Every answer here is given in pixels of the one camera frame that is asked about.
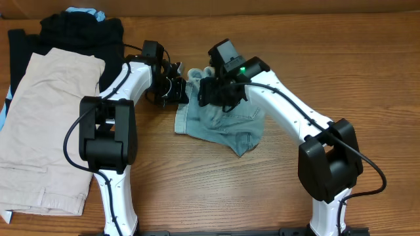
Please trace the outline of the light blue denim shorts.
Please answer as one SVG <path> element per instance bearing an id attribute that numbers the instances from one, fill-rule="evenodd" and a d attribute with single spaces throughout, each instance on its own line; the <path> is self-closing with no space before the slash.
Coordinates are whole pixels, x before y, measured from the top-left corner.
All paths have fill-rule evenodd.
<path id="1" fill-rule="evenodd" d="M 180 104 L 175 117 L 175 133 L 230 147 L 238 157 L 254 149 L 263 136 L 265 113 L 250 102 L 241 101 L 232 111 L 221 107 L 198 105 L 200 80 L 213 76 L 215 70 L 193 68 L 187 73 L 188 104 Z"/>

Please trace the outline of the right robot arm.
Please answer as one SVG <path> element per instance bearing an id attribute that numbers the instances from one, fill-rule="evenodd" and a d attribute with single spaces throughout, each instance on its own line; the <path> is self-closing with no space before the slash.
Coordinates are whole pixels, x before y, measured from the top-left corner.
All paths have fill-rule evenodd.
<path id="1" fill-rule="evenodd" d="M 245 100 L 267 112 L 298 144 L 298 177 L 312 197 L 307 226 L 278 235 L 368 235 L 345 223 L 347 199 L 363 172 L 354 127 L 319 114 L 295 96 L 258 57 L 212 56 L 215 76 L 205 79 L 199 104 L 234 106 Z"/>

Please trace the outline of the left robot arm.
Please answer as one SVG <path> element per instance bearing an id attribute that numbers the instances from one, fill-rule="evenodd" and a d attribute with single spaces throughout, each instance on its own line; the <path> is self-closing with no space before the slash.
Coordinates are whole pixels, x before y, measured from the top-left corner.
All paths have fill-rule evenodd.
<path id="1" fill-rule="evenodd" d="M 151 90 L 162 104 L 187 101 L 182 63 L 141 55 L 128 60 L 106 90 L 84 97 L 79 106 L 79 155 L 99 185 L 103 235 L 140 233 L 130 181 L 138 150 L 136 103 Z"/>

